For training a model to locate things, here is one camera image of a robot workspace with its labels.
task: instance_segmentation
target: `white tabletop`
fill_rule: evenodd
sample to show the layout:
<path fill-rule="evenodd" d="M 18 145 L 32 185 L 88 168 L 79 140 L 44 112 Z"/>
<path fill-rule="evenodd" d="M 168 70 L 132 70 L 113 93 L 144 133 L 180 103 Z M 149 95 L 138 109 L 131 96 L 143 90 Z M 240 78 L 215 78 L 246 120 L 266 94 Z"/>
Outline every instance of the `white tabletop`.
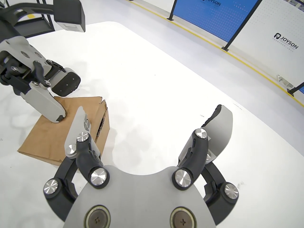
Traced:
<path fill-rule="evenodd" d="M 223 104 L 233 113 L 233 133 L 214 163 L 238 186 L 240 197 L 218 227 L 302 227 L 304 158 L 200 76 L 115 22 L 29 42 L 80 75 L 81 85 L 70 97 L 106 100 L 111 130 L 104 164 L 138 175 L 175 166 L 192 131 Z M 39 113 L 12 88 L 0 86 L 0 118 L 0 227 L 62 227 L 43 195 L 56 167 L 17 153 Z M 74 182 L 80 192 L 84 179 L 77 174 Z M 204 195 L 202 177 L 195 185 Z"/>

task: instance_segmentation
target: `cardboard box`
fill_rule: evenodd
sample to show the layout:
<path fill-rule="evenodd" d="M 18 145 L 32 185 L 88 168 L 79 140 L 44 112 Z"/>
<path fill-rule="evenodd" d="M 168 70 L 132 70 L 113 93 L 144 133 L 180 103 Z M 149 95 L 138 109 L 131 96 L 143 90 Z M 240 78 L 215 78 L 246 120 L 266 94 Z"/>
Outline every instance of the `cardboard box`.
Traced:
<path fill-rule="evenodd" d="M 65 108 L 65 119 L 60 123 L 52 123 L 41 116 L 18 152 L 50 164 L 60 165 L 65 158 L 65 139 L 77 109 L 82 106 L 91 123 L 90 134 L 102 154 L 110 130 L 108 108 L 102 97 L 54 98 Z"/>

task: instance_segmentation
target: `blue wall panel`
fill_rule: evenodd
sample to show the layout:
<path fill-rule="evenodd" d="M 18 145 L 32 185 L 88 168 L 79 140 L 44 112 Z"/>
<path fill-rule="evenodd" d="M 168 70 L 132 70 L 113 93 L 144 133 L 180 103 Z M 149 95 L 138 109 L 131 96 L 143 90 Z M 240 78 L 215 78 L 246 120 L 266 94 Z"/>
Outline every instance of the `blue wall panel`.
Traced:
<path fill-rule="evenodd" d="M 174 15 L 228 42 L 257 0 L 178 0 Z"/>

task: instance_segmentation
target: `joyson logo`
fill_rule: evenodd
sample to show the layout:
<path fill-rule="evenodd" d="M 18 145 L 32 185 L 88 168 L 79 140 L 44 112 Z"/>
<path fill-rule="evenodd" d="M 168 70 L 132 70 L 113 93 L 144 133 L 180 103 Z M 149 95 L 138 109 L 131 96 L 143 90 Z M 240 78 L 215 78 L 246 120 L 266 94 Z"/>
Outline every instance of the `joyson logo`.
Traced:
<path fill-rule="evenodd" d="M 221 3 L 219 1 L 216 1 L 216 0 L 202 0 L 202 1 L 208 1 L 210 3 L 213 3 L 214 5 L 217 5 L 217 6 L 221 5 Z"/>
<path fill-rule="evenodd" d="M 273 39 L 283 45 L 284 47 L 288 48 L 290 51 L 293 51 L 298 48 L 298 46 L 293 43 L 291 40 L 287 39 L 286 37 L 282 37 L 280 33 L 275 34 Z"/>

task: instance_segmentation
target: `floor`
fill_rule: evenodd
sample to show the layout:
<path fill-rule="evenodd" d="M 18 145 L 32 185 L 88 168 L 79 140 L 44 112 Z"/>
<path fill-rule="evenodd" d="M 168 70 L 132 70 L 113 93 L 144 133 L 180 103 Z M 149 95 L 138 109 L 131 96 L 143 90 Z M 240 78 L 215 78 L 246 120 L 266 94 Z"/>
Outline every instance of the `floor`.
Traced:
<path fill-rule="evenodd" d="M 8 1 L 10 4 L 35 2 Z M 86 24 L 115 21 L 128 27 L 240 103 L 304 155 L 304 108 L 265 78 L 209 43 L 127 0 L 81 0 L 81 3 Z"/>

